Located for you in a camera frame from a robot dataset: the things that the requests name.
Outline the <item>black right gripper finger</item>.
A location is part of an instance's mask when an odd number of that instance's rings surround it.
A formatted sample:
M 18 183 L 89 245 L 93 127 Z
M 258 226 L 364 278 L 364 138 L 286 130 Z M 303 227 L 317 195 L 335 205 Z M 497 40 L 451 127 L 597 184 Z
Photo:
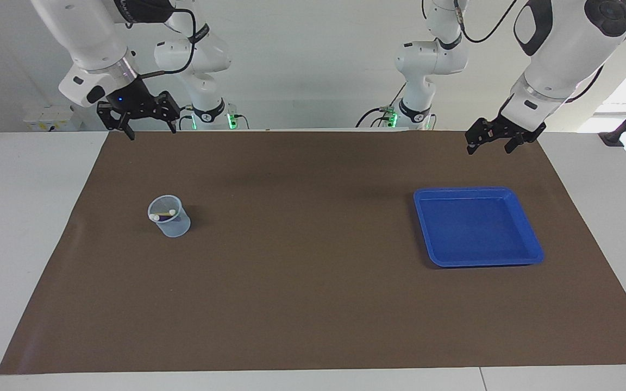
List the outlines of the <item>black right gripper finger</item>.
M 136 134 L 129 125 L 131 112 L 116 110 L 110 103 L 98 103 L 97 115 L 107 129 L 124 133 L 130 141 L 136 139 Z
M 167 124 L 169 130 L 176 134 L 181 119 L 181 108 L 168 91 L 162 91 L 156 98 L 158 119 Z

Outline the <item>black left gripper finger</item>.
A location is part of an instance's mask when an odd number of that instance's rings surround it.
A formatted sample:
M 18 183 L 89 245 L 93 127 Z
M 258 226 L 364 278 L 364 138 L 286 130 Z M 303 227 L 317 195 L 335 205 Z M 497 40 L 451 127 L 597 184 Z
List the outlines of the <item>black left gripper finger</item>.
M 494 122 L 486 119 L 478 119 L 465 132 L 467 153 L 472 155 L 482 144 L 494 141 Z
M 516 148 L 525 143 L 534 143 L 542 132 L 546 129 L 546 124 L 541 124 L 534 131 L 526 131 L 523 129 L 509 130 L 509 141 L 505 144 L 505 151 L 511 154 Z

